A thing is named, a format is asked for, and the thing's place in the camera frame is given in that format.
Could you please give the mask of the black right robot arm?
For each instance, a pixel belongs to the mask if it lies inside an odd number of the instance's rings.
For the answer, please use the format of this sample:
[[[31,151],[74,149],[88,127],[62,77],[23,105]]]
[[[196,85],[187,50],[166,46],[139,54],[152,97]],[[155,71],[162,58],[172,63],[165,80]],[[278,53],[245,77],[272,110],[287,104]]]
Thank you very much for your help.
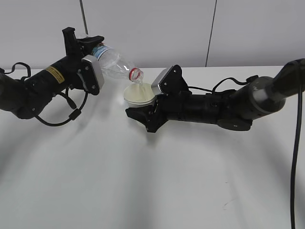
[[[281,110],[286,98],[305,90],[305,61],[288,62],[274,77],[254,75],[239,90],[193,94],[179,65],[163,70],[152,84],[152,105],[127,108],[129,118],[155,133],[169,120],[213,124],[233,131],[250,130],[253,120]]]

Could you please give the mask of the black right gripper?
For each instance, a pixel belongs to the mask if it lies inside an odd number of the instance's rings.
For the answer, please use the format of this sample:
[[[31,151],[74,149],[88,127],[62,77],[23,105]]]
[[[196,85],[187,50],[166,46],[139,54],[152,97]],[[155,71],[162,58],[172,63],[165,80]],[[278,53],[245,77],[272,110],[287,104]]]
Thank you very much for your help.
[[[125,110],[127,116],[146,127],[148,133],[155,133],[169,120],[172,114],[182,112],[183,102],[190,98],[191,92],[158,95],[152,105],[130,107]]]

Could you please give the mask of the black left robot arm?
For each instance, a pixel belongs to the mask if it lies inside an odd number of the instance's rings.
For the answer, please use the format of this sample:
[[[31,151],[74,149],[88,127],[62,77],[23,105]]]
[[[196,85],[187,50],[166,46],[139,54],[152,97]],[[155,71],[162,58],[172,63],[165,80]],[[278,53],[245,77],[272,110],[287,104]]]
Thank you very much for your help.
[[[66,55],[36,74],[31,68],[20,62],[27,69],[27,75],[20,79],[9,77],[10,72],[0,71],[0,108],[13,113],[19,119],[36,118],[45,125],[52,126],[40,118],[50,101],[60,95],[67,101],[73,112],[62,124],[75,120],[83,109],[77,107],[69,97],[69,90],[83,90],[85,96],[98,95],[104,77],[98,59],[93,56],[93,49],[104,41],[102,36],[77,39],[75,29],[63,29]]]

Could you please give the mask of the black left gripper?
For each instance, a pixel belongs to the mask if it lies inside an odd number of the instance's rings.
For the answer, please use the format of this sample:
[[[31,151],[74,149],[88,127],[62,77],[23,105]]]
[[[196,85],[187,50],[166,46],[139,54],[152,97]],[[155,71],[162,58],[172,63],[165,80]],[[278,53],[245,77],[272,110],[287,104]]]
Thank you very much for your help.
[[[81,60],[92,55],[92,50],[104,41],[103,36],[77,38],[75,29],[67,27],[62,30],[66,56],[62,60],[65,84],[72,89],[84,90],[81,79]]]

